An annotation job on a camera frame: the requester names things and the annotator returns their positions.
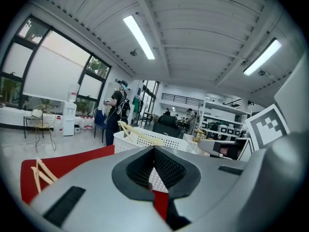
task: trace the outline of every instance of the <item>black railing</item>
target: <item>black railing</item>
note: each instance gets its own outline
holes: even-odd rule
[[[229,102],[229,103],[227,103],[225,105],[226,106],[235,107],[235,108],[240,108],[241,107],[241,99]],[[252,105],[255,105],[255,103],[253,103],[252,101],[248,101],[248,106],[252,106]]]
[[[167,100],[167,101],[171,101],[171,102],[172,101],[173,102],[180,102],[180,103],[193,105],[193,106],[199,106],[199,104],[201,102],[203,102],[203,100],[199,100],[199,99],[194,99],[194,98],[180,96],[180,95],[166,94],[166,93],[162,93],[162,99]]]

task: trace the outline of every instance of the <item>black cap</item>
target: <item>black cap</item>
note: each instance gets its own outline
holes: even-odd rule
[[[126,82],[125,80],[118,81],[117,83],[119,83],[119,84],[123,84],[124,86],[126,86],[126,87],[127,87],[127,82]]]

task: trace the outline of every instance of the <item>shelf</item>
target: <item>shelf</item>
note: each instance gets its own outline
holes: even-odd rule
[[[219,103],[214,103],[211,101],[207,101],[205,107],[214,108],[214,109],[226,111],[226,112],[237,114],[237,115],[250,115],[250,113],[243,112],[234,107],[226,106],[226,105],[219,104]]]
[[[209,132],[216,133],[216,134],[220,134],[220,135],[230,136],[230,137],[238,137],[238,136],[233,135],[233,134],[228,134],[228,133],[219,132],[219,131],[215,131],[215,130],[213,131],[213,130],[204,129],[204,128],[201,128],[201,130],[203,130],[203,131],[209,131]]]
[[[242,123],[239,123],[239,122],[236,122],[236,121],[228,120],[228,119],[225,119],[225,118],[218,118],[218,117],[211,116],[211,115],[204,115],[204,117],[211,118],[211,119],[214,119],[214,120],[224,121],[224,122],[227,122],[227,123],[233,124],[233,125],[238,125],[238,126],[243,125]]]

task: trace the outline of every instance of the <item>white basket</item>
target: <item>white basket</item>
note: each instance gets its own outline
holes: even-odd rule
[[[178,149],[181,151],[190,152],[193,154],[196,154],[190,147],[190,145],[187,143],[187,141],[175,137],[170,137],[166,135],[162,135],[153,131],[145,130],[142,128],[134,128],[137,131],[141,132],[142,134],[149,136],[149,137],[155,137],[160,138],[163,140],[164,146],[171,147],[174,149]],[[114,134],[114,145],[115,145],[115,154],[126,151],[129,149],[134,149],[138,147],[145,147],[149,145],[153,145],[149,141],[145,140],[144,138],[141,138],[134,132],[130,132],[130,139],[126,136],[123,131],[117,132]],[[161,178],[159,177],[158,173],[156,172],[155,168],[150,174],[149,182],[153,185],[153,190],[160,191],[160,192],[166,192],[168,193],[167,188],[164,186]]]

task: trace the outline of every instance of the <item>black backpack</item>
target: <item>black backpack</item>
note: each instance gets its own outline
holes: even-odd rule
[[[125,92],[123,92],[122,90],[120,90],[120,92],[122,93],[122,98],[120,100],[119,106],[117,106],[116,108],[116,113],[121,118],[123,117],[128,118],[131,110],[130,100],[128,99],[127,94]]]

